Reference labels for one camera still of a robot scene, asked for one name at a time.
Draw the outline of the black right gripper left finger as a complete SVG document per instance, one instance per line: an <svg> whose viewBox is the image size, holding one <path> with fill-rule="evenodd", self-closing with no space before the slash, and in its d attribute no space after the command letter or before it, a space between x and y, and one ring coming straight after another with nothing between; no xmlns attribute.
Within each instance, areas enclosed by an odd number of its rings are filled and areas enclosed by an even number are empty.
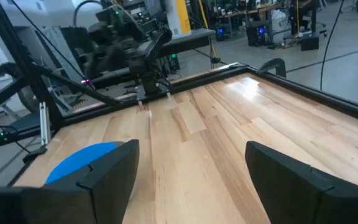
<svg viewBox="0 0 358 224"><path fill-rule="evenodd" d="M132 139L41 187L0 187L0 224L121 224L139 165Z"/></svg>

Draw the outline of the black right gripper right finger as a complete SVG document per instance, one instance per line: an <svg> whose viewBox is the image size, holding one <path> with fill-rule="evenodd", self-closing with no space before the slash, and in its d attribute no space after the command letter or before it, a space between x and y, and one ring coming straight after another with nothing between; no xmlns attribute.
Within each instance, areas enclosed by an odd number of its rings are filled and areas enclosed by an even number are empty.
<svg viewBox="0 0 358 224"><path fill-rule="evenodd" d="M245 160L272 224L358 224L358 185L256 141Z"/></svg>

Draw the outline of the blue bowl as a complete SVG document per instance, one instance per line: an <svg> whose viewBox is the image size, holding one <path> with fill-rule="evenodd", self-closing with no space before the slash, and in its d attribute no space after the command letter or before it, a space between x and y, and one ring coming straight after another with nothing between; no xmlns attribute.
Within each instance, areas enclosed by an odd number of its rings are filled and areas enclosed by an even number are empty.
<svg viewBox="0 0 358 224"><path fill-rule="evenodd" d="M55 166L55 168L49 173L45 184L51 184L52 182L80 169L81 167L100 158L123 144L124 142L122 141L101 142L86 146L74 152L62 160L59 165Z"/></svg>

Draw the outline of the black computer with green light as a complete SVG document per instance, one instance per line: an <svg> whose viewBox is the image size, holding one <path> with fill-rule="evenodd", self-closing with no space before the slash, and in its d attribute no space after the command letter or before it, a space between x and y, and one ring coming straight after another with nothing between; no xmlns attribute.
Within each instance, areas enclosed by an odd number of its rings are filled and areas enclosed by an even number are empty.
<svg viewBox="0 0 358 224"><path fill-rule="evenodd" d="M177 54L171 54L168 56L168 64L172 73L176 73L180 70L180 63Z"/></svg>

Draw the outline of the dark grey side table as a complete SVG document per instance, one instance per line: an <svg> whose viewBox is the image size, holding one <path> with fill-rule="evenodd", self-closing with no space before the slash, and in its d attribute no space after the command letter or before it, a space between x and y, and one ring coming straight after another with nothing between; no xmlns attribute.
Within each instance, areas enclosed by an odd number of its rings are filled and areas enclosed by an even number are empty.
<svg viewBox="0 0 358 224"><path fill-rule="evenodd" d="M170 42L164 44L156 58L167 57L180 52L207 46L209 45L209 38L215 34L216 32L211 29L193 30L190 35L172 39ZM135 76L131 75L128 67L124 67L108 72L99 78L90 79L88 80L88 83L93 84L98 90L132 80L135 80Z"/></svg>

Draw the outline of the silver aluminium bar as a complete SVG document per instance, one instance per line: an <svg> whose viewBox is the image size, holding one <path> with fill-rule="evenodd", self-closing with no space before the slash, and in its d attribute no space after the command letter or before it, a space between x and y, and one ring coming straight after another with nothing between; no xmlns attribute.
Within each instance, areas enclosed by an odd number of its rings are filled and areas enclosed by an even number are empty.
<svg viewBox="0 0 358 224"><path fill-rule="evenodd" d="M46 105L46 102L39 103L39 112L40 112L40 135L41 135L41 144L46 146L51 140L51 127L49 119L49 110Z"/></svg>

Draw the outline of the black table clamp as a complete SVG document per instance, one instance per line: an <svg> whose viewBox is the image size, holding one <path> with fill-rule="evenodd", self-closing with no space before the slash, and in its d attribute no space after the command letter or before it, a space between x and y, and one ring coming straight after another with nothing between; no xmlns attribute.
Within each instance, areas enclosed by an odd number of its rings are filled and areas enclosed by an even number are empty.
<svg viewBox="0 0 358 224"><path fill-rule="evenodd" d="M262 64L258 68L258 71L260 73L262 73L262 72L267 72L273 68L275 69L276 75L283 77L283 78L287 77L285 61L281 58L273 58L273 59L266 61L264 64Z"/></svg>

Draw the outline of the black floor box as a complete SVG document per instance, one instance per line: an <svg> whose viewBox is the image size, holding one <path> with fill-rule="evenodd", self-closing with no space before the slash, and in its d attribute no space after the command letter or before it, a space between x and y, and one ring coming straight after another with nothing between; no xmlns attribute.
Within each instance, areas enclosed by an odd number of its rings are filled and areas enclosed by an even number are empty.
<svg viewBox="0 0 358 224"><path fill-rule="evenodd" d="M300 40L301 51L319 49L319 35L316 33L304 34Z"/></svg>

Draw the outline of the black computer with blue light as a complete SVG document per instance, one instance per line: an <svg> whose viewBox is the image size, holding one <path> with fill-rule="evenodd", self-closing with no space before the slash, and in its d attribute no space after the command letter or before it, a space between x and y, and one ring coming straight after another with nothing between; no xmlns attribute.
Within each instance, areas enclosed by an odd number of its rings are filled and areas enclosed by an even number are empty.
<svg viewBox="0 0 358 224"><path fill-rule="evenodd" d="M272 36L269 26L247 27L248 45L251 47L260 47L272 43Z"/></svg>

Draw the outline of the wooden workbench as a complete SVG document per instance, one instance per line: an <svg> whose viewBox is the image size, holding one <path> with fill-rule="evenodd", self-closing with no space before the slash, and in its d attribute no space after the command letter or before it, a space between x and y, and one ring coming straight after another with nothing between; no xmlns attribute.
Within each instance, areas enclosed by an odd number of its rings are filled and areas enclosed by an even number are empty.
<svg viewBox="0 0 358 224"><path fill-rule="evenodd" d="M268 4L264 7L260 7L260 8L253 9L253 10L243 10L243 11L232 12L230 14L218 15L217 18L223 19L223 18L229 18L229 17L234 17L234 16L261 13L261 12L272 11L272 10L276 10L276 9L282 9L284 7L285 7L284 2L278 2L275 4Z"/></svg>

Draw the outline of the black aluminium table frame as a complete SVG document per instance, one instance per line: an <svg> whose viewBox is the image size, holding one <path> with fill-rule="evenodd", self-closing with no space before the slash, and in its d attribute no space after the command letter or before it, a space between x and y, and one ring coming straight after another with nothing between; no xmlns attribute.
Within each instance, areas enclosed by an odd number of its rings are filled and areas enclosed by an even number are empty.
<svg viewBox="0 0 358 224"><path fill-rule="evenodd" d="M161 93L143 103L136 101L136 96L127 96L123 99L115 99L109 96L102 95L94 90L83 87L63 76L57 75L50 70L40 67L30 61L27 54L24 53L19 38L14 31L14 28L9 21L4 9L0 4L0 36L4 41L6 47L13 54L14 62L5 63L0 66L0 73L7 73L11 75L14 80L11 84L0 90L0 105L8 100L11 96L20 92L25 87L30 87L35 93L35 96L41 102L46 102L49 110L50 127L54 132L59 131L65 126L80 123L88 119L93 119L98 116L106 115L115 111L120 111L130 108L135 105L142 105L154 100L159 100L165 96L173 95L175 93L197 88L207 85L212 82L220 81L226 78L234 77L242 73L250 72L261 77L269 82L277 84L292 92L298 93L304 97L318 101L330 108L334 108L342 113L358 119L358 104L336 97L329 93L310 88L286 78L280 77L275 73L269 71L260 73L256 68L246 65L244 63L235 63L227 67L219 67L216 70L195 75L193 77L177 80L170 84L170 93ZM66 86L77 89L80 93L88 95L102 104L91 109L85 109L79 113L64 116L58 109L56 102L52 95L47 90L47 87L42 80L43 77L54 79Z"/></svg>

